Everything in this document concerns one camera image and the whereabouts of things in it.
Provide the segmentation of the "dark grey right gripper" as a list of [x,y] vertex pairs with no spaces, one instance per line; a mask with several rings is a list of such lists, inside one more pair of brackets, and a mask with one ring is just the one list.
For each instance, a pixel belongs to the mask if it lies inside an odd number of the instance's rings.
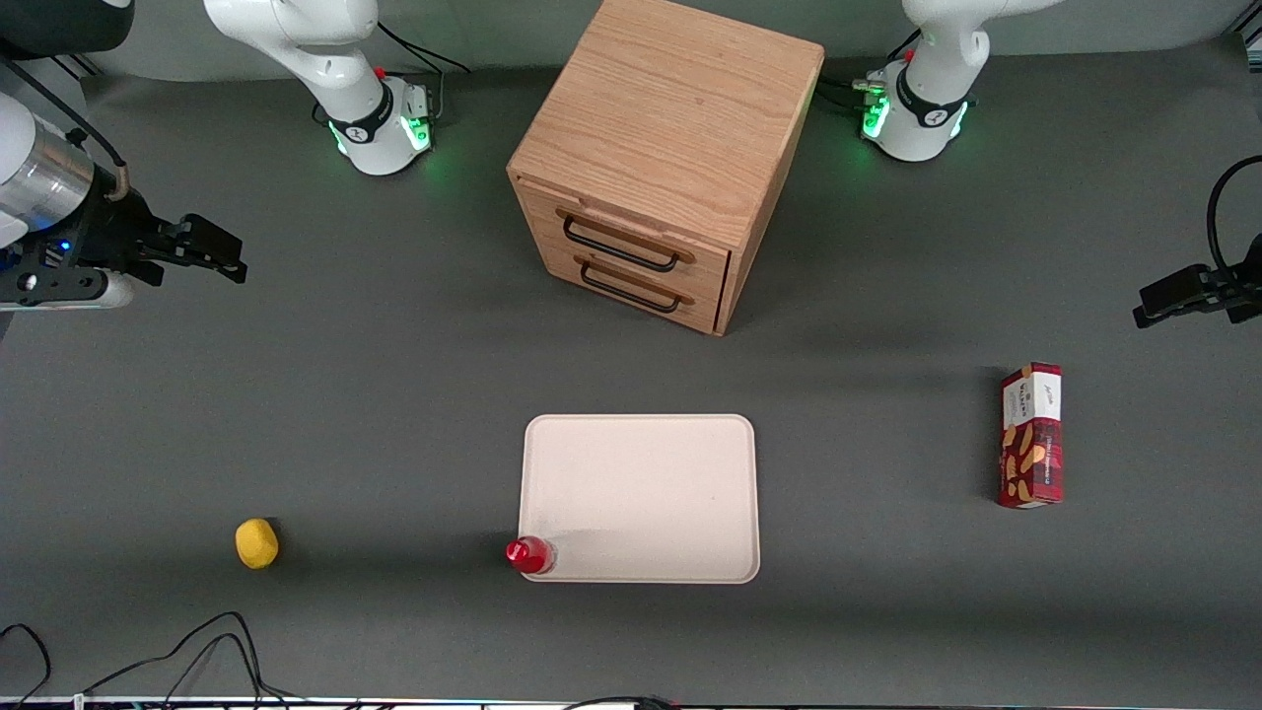
[[[167,224],[163,235],[172,240],[173,252],[138,252],[138,279],[146,286],[162,286],[163,264],[206,269],[231,282],[246,282],[244,243],[215,222],[184,214]],[[78,265],[72,240],[27,235],[3,248],[1,311],[111,310],[129,305],[134,298],[133,277]]]

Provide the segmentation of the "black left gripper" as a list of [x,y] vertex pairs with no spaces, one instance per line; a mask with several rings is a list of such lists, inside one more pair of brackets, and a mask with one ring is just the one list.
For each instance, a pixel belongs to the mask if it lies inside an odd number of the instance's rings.
[[1243,261],[1227,265],[1217,235],[1208,237],[1214,269],[1193,264],[1169,274],[1167,277],[1141,288],[1140,306],[1133,310],[1140,329],[1182,315],[1205,311],[1208,303],[1218,303],[1230,324],[1241,324],[1261,315],[1261,235],[1249,242]]

